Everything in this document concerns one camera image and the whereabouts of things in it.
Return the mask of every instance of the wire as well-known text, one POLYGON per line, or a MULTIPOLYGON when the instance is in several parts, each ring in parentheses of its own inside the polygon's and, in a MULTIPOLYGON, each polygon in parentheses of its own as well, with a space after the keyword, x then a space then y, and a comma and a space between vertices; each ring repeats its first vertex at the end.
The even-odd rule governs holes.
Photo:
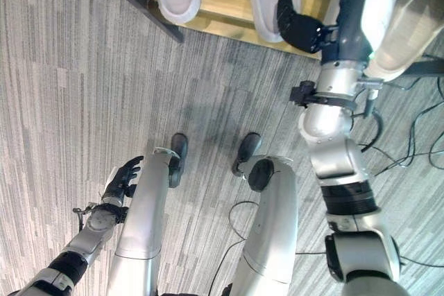
POLYGON ((227 257, 228 252, 229 252, 234 246, 236 246, 236 245, 238 245, 238 244, 240 244, 240 243, 243 243, 243 242, 245 242, 245 239, 243 239, 243 240, 241 240, 241 241, 239 241, 239 242, 233 243, 233 244, 230 245, 229 248, 225 251, 225 254, 223 255, 222 260, 221 260, 221 262, 220 262, 220 264, 219 264, 219 266, 218 266, 218 268, 217 268, 217 270, 216 270, 216 274, 215 274, 214 277, 213 277, 213 281, 211 282, 210 291, 208 291, 208 296, 211 295, 211 290, 213 289, 213 285, 214 285, 214 282, 216 281, 217 274, 219 273, 219 270, 221 270, 222 263, 225 261, 225 258, 227 257))
POLYGON ((438 141, 439 141, 442 137, 444 137, 444 131, 443 131, 443 132, 439 135, 439 137, 436 138, 436 140, 433 142, 432 146, 430 147, 429 153, 428 153, 429 163, 430 163, 433 167, 435 167, 435 168, 437 168, 437 169, 439 169, 439 170, 444 170, 444 167, 442 167, 442 166, 438 166, 438 165, 435 164, 435 162, 433 162, 433 160, 432 160, 432 154, 436 154, 436 152, 433 152, 433 149, 435 148, 435 145, 438 143, 438 141))
POLYGON ((416 260, 407 258, 406 256, 400 256, 400 258, 403 258, 405 260, 411 261, 412 263, 415 263, 415 264, 421 265, 421 266, 425 266, 425 267, 444 268, 444 265, 432 265, 430 263, 421 263, 420 261, 416 261, 416 260))
POLYGON ((439 56, 437 56, 437 55, 430 55, 430 54, 428 54, 428 53, 423 53, 423 55, 422 55, 424 58, 430 58, 430 59, 433 59, 433 60, 444 60, 444 58, 442 58, 442 57, 439 57, 439 56))
POLYGON ((372 148, 375 145, 375 143, 377 143, 377 141, 382 135, 382 132, 384 131, 384 121, 382 119, 381 114, 377 111, 376 108, 373 109, 372 116, 376 120, 377 132, 373 140, 370 141, 369 144, 365 145, 364 148, 361 149, 361 152, 363 153, 366 152, 368 149, 372 148))
POLYGON ((234 233, 235 233, 237 236, 239 236, 239 238, 242 238, 243 240, 246 240, 247 238, 246 238, 246 237, 243 237, 243 236, 237 231, 237 229, 234 228, 234 225, 233 225, 232 222, 231 222, 231 213, 233 212, 233 209, 236 208, 237 206, 241 205, 241 204, 254 204, 254 205, 256 205, 256 206, 259 206, 259 205, 258 205, 257 202, 244 200, 244 201, 241 201, 241 202, 238 202, 238 203, 232 205, 231 208, 230 208, 230 211, 228 212, 228 223, 230 224, 231 229, 234 231, 234 233))
POLYGON ((362 93, 364 93, 367 89, 363 88, 361 89, 358 94, 356 94, 356 96, 353 98, 353 102, 356 102, 356 100, 358 99, 359 95, 361 95, 362 93))
POLYGON ((213 285, 214 285, 214 282, 216 281, 217 274, 219 273, 219 270, 221 270, 222 264, 223 264, 223 262, 225 261, 225 258, 227 257, 228 252, 229 252, 234 246, 236 246, 236 245, 238 245, 238 244, 240 244, 240 243, 243 243, 243 242, 245 242, 245 240, 246 240, 246 238, 243 237, 243 236, 237 231, 236 228, 234 228, 234 225, 233 225, 232 222, 231 222, 231 213, 233 212, 233 209, 234 209, 235 207, 241 205, 241 204, 254 204, 254 205, 256 205, 256 206, 259 206, 259 204, 258 204, 257 202, 249 201, 249 200, 240 201, 240 202, 238 202, 238 203, 236 203, 236 204, 234 204, 234 205, 231 206, 230 211, 228 212, 228 223, 230 224, 230 227, 231 227, 231 229, 235 232, 235 234, 236 234, 239 238, 242 238, 242 240, 239 241, 239 242, 233 243, 233 244, 230 245, 230 246, 228 247, 228 249, 225 251, 225 254, 224 254, 223 257, 222 257, 221 262, 219 263, 219 266, 218 266, 218 268, 217 268, 217 270, 216 270, 216 273, 214 274, 213 280, 212 280, 212 282, 211 282, 210 290, 208 291, 208 296, 211 295, 211 291, 213 290, 213 285))
POLYGON ((415 80, 414 80, 409 86, 407 86, 407 87, 403 87, 403 86, 401 86, 401 85, 397 85, 397 84, 395 84, 395 83, 393 83, 393 82, 384 82, 384 84, 387 85, 387 86, 391 86, 391 87, 395 87, 395 88, 401 89, 401 90, 404 91, 404 92, 407 92, 407 91, 409 91, 410 89, 412 89, 413 87, 415 87, 416 84, 417 84, 420 80, 421 80, 421 78, 417 78, 417 79, 415 79, 415 80))
MULTIPOLYGON (((366 144, 364 144, 364 143, 359 143, 358 146, 366 146, 366 144)), ((401 163, 400 163, 401 161, 404 161, 404 159, 405 159, 406 157, 407 157, 407 158, 410 158, 410 157, 417 157, 417 156, 422 156, 422 155, 429 155, 429 156, 430 156, 430 155, 433 155, 433 154, 443 154, 443 153, 444 153, 444 150, 437 150, 437 151, 434 151, 434 152, 416 153, 416 154, 414 154, 414 155, 404 156, 404 157, 401 157, 401 158, 399 158, 399 159, 395 159, 395 158, 393 158, 392 156, 390 156, 386 151, 382 150, 381 148, 378 148, 378 147, 376 147, 376 146, 372 146, 371 148, 374 149, 374 150, 377 150, 377 151, 380 152, 381 154, 384 154, 389 160, 392 161, 391 164, 389 164, 388 166, 386 166, 385 168, 383 168, 381 171, 378 171, 377 173, 375 173, 375 177, 378 176, 378 175, 381 175, 382 173, 385 173, 388 169, 391 169, 391 168, 393 168, 394 166, 399 166, 399 167, 401 167, 401 168, 406 168, 407 166, 405 166, 404 164, 401 164, 401 163)))
POLYGON ((436 109, 437 107, 444 105, 444 92, 443 89, 441 88, 441 82, 439 80, 439 78, 437 78, 436 80, 436 86, 438 89, 438 92, 441 96, 441 98, 443 99, 442 101, 424 109, 423 111, 419 112, 418 115, 415 117, 415 119, 413 120, 413 122, 410 125, 410 130, 409 130, 409 138, 408 138, 408 144, 407 144, 407 153, 404 157, 401 157, 399 159, 395 159, 392 156, 390 156, 387 152, 385 152, 384 150, 382 150, 381 148, 378 147, 373 147, 375 142, 370 142, 369 144, 360 144, 360 146, 364 146, 363 149, 366 149, 367 146, 369 146, 369 148, 374 148, 375 150, 379 151, 380 153, 384 154, 387 158, 389 158, 392 163, 389 164, 388 166, 384 167, 381 171, 379 171, 378 173, 375 174, 375 176, 378 176, 384 172, 386 172, 387 170, 395 167, 395 166, 399 166, 402 168, 406 168, 408 166, 410 166, 413 163, 413 160, 415 157, 419 156, 419 155, 428 155, 429 158, 429 163, 432 167, 437 168, 439 170, 444 170, 444 167, 442 166, 438 166, 436 164, 436 162, 434 162, 432 160, 432 155, 434 154, 442 154, 444 153, 444 151, 442 150, 435 150, 435 147, 437 145, 437 143, 444 137, 444 131, 442 131, 442 133, 440 133, 440 135, 438 136, 438 138, 433 142, 432 146, 429 149, 429 152, 427 153, 417 153, 416 152, 416 126, 419 122, 419 120, 421 120, 421 118, 426 115, 428 112, 436 109))
POLYGON ((305 256, 308 254, 327 254, 327 252, 296 252, 295 254, 305 256))
MULTIPOLYGON (((296 254, 326 254, 326 252, 296 252, 296 254)), ((415 263, 416 265, 421 265, 421 266, 431 267, 431 268, 444 268, 444 265, 434 265, 431 263, 422 263, 420 261, 410 259, 406 256, 400 256, 400 258, 410 261, 412 263, 415 263)))

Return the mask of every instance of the silver robot leg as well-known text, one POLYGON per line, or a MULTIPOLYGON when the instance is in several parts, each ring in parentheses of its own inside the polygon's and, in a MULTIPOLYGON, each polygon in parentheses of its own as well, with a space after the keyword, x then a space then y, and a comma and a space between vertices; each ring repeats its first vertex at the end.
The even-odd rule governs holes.
POLYGON ((238 169, 261 199, 230 296, 286 296, 298 231, 295 174, 281 159, 269 156, 253 156, 238 169))
POLYGON ((107 296, 155 296, 157 292, 171 160, 180 157, 166 148, 146 156, 110 269, 107 296))

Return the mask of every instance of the metal clamp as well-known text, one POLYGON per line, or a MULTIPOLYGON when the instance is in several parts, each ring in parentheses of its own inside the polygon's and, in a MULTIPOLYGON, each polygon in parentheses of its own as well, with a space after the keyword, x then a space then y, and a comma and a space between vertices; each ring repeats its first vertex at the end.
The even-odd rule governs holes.
POLYGON ((301 107, 307 107, 310 103, 346 107, 355 111, 357 104, 346 98, 316 96, 313 81, 302 81, 299 87, 291 89, 290 101, 301 107))

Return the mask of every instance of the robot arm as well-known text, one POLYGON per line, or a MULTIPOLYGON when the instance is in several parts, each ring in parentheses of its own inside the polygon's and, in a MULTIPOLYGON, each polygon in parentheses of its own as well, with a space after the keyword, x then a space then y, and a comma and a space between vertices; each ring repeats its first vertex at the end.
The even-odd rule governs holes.
POLYGON ((91 216, 83 228, 48 266, 14 296, 68 296, 80 281, 88 266, 110 239, 115 225, 123 222, 126 207, 122 207, 128 183, 140 170, 135 167, 142 156, 111 172, 101 204, 92 207, 91 216))
POLYGON ((294 12, 291 0, 279 0, 278 25, 290 44, 308 52, 322 50, 316 88, 302 82, 291 100, 306 107, 299 130, 308 144, 311 163, 327 206, 333 234, 325 239, 332 276, 345 282, 343 295, 408 295, 396 284, 400 260, 382 222, 361 151, 350 138, 353 98, 368 58, 382 41, 395 0, 341 0, 337 25, 294 12), (301 20, 311 34, 298 39, 301 20))

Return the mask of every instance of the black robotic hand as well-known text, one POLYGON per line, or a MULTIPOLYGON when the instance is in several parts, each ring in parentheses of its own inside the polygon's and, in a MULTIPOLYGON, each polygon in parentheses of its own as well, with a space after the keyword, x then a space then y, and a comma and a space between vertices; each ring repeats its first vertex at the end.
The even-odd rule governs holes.
POLYGON ((137 177, 137 172, 140 171, 140 167, 136 165, 138 165, 143 159, 143 156, 137 156, 121 166, 112 181, 106 187, 102 199, 116 197, 123 202, 123 197, 125 195, 132 198, 136 184, 129 184, 132 179, 137 177))

